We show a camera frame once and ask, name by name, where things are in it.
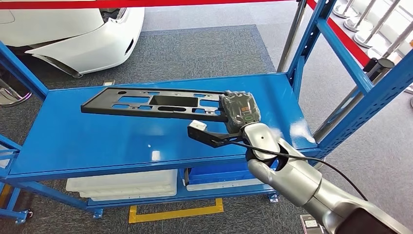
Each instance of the blue metal shelf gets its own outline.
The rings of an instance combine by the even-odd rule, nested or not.
[[[282,133],[298,149],[317,147],[285,74],[129,86],[246,90],[254,94],[262,121],[274,132]],[[102,89],[51,90],[7,179],[30,181],[103,175],[108,170],[128,173],[245,162],[242,147],[214,149],[190,139],[190,120],[81,113],[80,105]],[[226,131],[223,123],[206,123],[212,132]],[[154,151],[160,157],[153,158]]]
[[[327,24],[335,2],[318,1],[287,73],[127,86],[251,92],[260,108],[262,122],[275,134],[306,156],[324,158],[413,82],[413,51],[375,85],[367,79]],[[298,98],[305,63],[321,34],[363,96],[345,115],[340,108],[333,112],[331,116],[335,118],[327,121],[335,125],[318,138],[311,134]],[[191,140],[187,136],[189,120],[83,114],[80,105],[103,87],[48,90],[1,42],[0,63],[44,101],[23,147],[0,135],[1,145],[16,150],[7,156],[9,165],[0,169],[2,182],[93,212],[96,217],[101,217],[104,207],[274,192],[267,185],[189,192],[179,176],[176,196],[83,202],[44,186],[36,181],[163,169],[194,168],[190,178],[193,183],[249,178],[249,174],[244,166],[244,148],[213,149]],[[226,131],[222,123],[207,124],[210,131]],[[222,170],[224,164],[232,165],[232,169]]]

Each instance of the stanchion post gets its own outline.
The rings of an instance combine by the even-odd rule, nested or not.
[[[371,11],[374,3],[376,0],[371,0],[370,3],[367,5],[366,9],[364,12],[361,14],[360,17],[352,17],[346,19],[344,22],[344,26],[353,32],[358,32],[358,31],[370,31],[373,29],[373,24],[368,22],[366,19],[367,15]]]
[[[349,0],[346,5],[337,4],[333,9],[334,15],[343,19],[356,16],[357,12],[351,7],[353,2],[354,0]]]
[[[371,48],[374,44],[371,42],[372,38],[376,33],[380,30],[380,28],[384,25],[384,22],[389,18],[392,12],[396,9],[397,5],[399,4],[400,0],[394,0],[393,3],[390,5],[389,9],[383,15],[383,17],[378,21],[377,25],[371,30],[369,33],[368,31],[358,31],[354,35],[354,41],[357,44],[365,47]]]

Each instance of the lower shelf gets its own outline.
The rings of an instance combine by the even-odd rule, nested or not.
[[[188,191],[187,188],[183,185],[181,178],[178,177],[177,193],[175,196],[125,199],[125,200],[113,200],[113,201],[93,201],[89,199],[87,209],[96,209],[96,208],[105,208],[105,207],[122,207],[122,206],[136,205],[136,204],[177,202],[177,201],[185,201],[185,200],[208,199],[208,198],[227,197],[227,196],[268,194],[272,192],[274,192],[274,189],[272,189],[269,185],[266,185],[266,184],[222,188],[222,189],[200,190],[200,191]]]

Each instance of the black metal bracket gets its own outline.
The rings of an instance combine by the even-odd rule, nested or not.
[[[107,87],[81,105],[83,113],[227,122],[223,92]]]
[[[188,136],[191,139],[218,148],[230,144],[231,141],[242,141],[242,133],[222,134],[202,131],[200,129],[188,126]]]

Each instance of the rectangular cutout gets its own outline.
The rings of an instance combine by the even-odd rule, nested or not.
[[[160,106],[158,107],[158,110],[160,111],[180,111],[180,112],[186,111],[185,108],[176,107],[176,106]]]
[[[216,107],[219,108],[219,102],[218,101],[210,101],[210,100],[201,100],[199,102],[201,106],[210,106],[210,107]]]
[[[115,105],[112,106],[112,108],[115,108],[115,109],[128,109],[129,105],[115,104]]]
[[[193,108],[192,109],[193,113],[201,113],[201,114],[205,114],[205,110],[204,109],[200,109],[200,108]]]
[[[128,102],[128,103],[147,103],[149,101],[149,97],[131,97],[131,96],[123,96],[119,99],[118,102]]]
[[[155,95],[152,97],[149,104],[160,105],[160,106],[197,107],[198,99],[196,97],[176,97],[176,96]]]
[[[150,110],[152,109],[152,106],[139,106],[139,110]]]

